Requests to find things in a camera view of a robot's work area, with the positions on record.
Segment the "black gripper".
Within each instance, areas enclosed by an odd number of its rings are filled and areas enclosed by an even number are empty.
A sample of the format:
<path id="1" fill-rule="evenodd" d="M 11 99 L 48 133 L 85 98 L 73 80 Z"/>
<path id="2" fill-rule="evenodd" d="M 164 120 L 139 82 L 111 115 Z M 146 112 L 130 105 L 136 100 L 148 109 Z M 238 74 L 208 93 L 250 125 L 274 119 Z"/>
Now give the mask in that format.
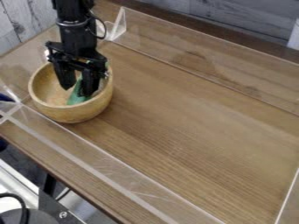
<path id="1" fill-rule="evenodd" d="M 60 42 L 48 41 L 48 61 L 64 90 L 76 83 L 75 71 L 81 72 L 79 95 L 92 96 L 99 89 L 100 76 L 107 71 L 107 57 L 96 50 L 97 40 L 106 36 L 96 34 L 96 19 L 85 18 L 83 21 L 56 21 L 60 28 Z"/>

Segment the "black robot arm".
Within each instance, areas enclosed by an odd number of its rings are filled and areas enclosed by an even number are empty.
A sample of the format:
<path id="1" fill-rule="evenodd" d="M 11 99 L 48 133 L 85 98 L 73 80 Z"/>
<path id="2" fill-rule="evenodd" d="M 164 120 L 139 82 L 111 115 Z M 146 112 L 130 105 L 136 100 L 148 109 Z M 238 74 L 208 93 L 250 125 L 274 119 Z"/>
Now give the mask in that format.
<path id="1" fill-rule="evenodd" d="M 64 90 L 76 84 L 76 71 L 81 72 L 79 95 L 89 97 L 99 90 L 99 82 L 107 77 L 107 57 L 97 51 L 99 17 L 92 13 L 93 0 L 51 0 L 57 12 L 56 25 L 60 42 L 48 41 L 48 61 Z"/>

